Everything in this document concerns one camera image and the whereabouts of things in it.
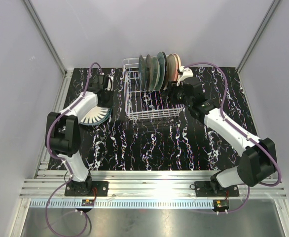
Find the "white blue sunburst plate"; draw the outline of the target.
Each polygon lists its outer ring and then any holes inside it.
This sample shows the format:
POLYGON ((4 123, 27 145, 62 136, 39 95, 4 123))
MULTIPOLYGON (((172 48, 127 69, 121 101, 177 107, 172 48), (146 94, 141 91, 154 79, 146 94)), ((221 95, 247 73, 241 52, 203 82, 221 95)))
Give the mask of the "white blue sunburst plate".
POLYGON ((107 112, 109 108, 103 108, 103 107, 94 107, 92 108, 80 121, 80 124, 86 125, 86 126, 93 126, 91 123, 93 122, 92 118, 96 116, 101 116, 107 112))

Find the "orange cream leaf plate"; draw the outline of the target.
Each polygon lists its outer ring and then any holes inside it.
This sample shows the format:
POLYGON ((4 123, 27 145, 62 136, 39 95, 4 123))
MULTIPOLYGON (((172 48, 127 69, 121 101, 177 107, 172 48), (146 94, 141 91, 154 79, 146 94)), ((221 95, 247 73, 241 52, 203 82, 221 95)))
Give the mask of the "orange cream leaf plate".
POLYGON ((179 55, 176 54, 176 53, 174 53, 174 56, 175 56, 176 59, 177 59, 177 66, 178 66, 178 68, 177 68, 177 72, 178 72, 178 78, 177 78, 177 80, 179 80, 180 77, 181 77, 181 74, 180 74, 181 59, 180 59, 179 55))

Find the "green plate with flower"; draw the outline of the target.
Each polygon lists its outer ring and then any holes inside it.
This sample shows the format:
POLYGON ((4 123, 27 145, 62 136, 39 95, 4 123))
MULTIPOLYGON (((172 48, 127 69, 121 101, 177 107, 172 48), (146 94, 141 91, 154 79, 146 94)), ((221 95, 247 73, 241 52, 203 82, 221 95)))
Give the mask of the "green plate with flower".
POLYGON ((160 64, 158 58, 155 56, 152 58, 153 62, 153 79, 151 82, 150 90, 154 91, 158 85, 160 77, 160 64))

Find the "dark striped rim plate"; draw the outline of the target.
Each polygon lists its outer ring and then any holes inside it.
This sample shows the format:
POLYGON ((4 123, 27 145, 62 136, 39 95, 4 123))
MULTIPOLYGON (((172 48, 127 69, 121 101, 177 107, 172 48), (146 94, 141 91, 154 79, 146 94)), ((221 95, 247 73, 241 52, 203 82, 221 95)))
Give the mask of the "dark striped rim plate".
POLYGON ((165 52, 159 52, 157 54, 157 59, 160 66, 160 76, 159 76, 159 82, 156 87, 158 91, 164 90, 166 83, 167 83, 167 56, 165 52))

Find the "grey reindeer snowflake plate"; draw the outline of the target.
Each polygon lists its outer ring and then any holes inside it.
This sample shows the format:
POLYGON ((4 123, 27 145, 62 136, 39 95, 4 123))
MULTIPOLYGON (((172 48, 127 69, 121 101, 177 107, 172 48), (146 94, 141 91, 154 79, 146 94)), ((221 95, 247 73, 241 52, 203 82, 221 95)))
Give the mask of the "grey reindeer snowflake plate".
POLYGON ((146 62, 146 89, 150 90, 153 80, 153 60, 148 54, 145 59, 146 62))

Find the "white watermelon plate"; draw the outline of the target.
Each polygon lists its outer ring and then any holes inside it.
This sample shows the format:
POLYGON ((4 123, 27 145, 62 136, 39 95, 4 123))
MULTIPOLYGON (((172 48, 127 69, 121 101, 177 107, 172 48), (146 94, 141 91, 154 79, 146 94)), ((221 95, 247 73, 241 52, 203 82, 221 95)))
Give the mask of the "white watermelon plate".
POLYGON ((98 125, 98 124, 101 124, 101 123, 107 121, 111 115, 111 112, 112 112, 112 109, 108 109, 107 112, 105 114, 101 115, 100 117, 99 116, 93 117, 92 118, 93 122, 91 124, 92 125, 98 125))

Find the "pink cream branch plate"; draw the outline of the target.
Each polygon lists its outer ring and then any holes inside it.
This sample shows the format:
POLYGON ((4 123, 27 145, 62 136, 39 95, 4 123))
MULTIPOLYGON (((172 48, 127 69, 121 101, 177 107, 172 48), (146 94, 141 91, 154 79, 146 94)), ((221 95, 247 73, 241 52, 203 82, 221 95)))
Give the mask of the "pink cream branch plate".
POLYGON ((168 63, 168 69, 167 69, 168 82, 177 81, 177 79, 178 79, 178 60, 177 60, 177 57, 174 54, 170 54, 167 57, 167 63, 168 63))

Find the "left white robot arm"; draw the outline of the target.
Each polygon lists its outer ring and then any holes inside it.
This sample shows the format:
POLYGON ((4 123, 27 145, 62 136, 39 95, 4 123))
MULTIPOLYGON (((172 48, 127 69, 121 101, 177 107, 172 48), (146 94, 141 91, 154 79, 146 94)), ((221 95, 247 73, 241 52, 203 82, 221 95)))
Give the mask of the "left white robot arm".
POLYGON ((79 152, 80 126, 96 126, 107 121, 112 103, 113 77, 100 73, 70 105, 47 116, 46 148, 50 156, 61 160, 69 172, 67 188, 74 195, 88 196, 95 190, 90 171, 79 152))

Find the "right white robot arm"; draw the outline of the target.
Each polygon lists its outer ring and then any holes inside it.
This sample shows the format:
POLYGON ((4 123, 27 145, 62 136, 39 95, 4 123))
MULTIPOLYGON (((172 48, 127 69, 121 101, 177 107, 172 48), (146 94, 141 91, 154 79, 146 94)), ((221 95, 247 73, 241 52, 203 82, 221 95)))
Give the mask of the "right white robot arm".
POLYGON ((205 96, 202 83, 193 77, 168 82, 166 93, 169 104, 185 105, 193 118, 218 133, 241 158, 236 167, 210 177, 212 194, 221 196, 228 188, 241 184, 269 186, 264 179, 279 171, 271 139, 260 139, 243 129, 222 110, 217 100, 205 96))

